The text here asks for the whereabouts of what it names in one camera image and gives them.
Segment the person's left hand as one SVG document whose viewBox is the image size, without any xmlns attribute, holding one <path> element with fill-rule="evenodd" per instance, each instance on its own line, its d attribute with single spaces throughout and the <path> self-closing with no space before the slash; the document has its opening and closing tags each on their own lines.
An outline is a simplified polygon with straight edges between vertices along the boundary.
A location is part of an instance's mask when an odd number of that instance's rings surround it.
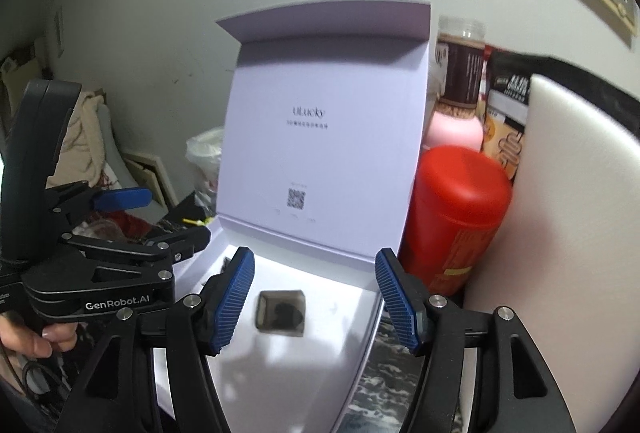
<svg viewBox="0 0 640 433">
<path fill-rule="evenodd" d="M 49 358 L 54 352 L 70 351 L 77 342 L 77 323 L 54 323 L 36 332 L 8 313 L 0 320 L 2 345 L 27 357 Z"/>
</svg>

